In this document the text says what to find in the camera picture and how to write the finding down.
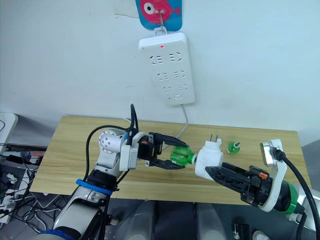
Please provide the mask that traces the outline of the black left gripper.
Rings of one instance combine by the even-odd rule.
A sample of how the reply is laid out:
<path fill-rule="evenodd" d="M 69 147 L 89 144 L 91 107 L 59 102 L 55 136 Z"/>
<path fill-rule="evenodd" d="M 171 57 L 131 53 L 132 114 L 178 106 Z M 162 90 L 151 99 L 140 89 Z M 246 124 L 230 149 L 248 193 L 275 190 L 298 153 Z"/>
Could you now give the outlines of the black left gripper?
<path fill-rule="evenodd" d="M 150 132 L 138 141 L 137 157 L 140 160 L 148 161 L 149 167 L 158 167 L 165 170 L 184 169 L 185 166 L 178 165 L 170 160 L 158 159 L 158 155 L 162 153 L 163 145 L 185 148 L 189 147 L 187 143 L 176 137 Z"/>

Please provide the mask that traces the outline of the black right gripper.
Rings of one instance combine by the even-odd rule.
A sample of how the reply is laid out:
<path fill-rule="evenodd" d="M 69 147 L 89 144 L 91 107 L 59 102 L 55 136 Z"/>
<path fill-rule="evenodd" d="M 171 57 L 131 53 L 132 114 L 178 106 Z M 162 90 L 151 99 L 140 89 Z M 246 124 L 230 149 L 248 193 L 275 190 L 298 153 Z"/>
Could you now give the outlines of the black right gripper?
<path fill-rule="evenodd" d="M 228 162 L 222 166 L 206 166 L 205 171 L 218 184 L 240 193 L 240 199 L 254 207 L 262 206 L 268 199 L 273 180 L 270 174 L 256 166 L 248 170 Z"/>

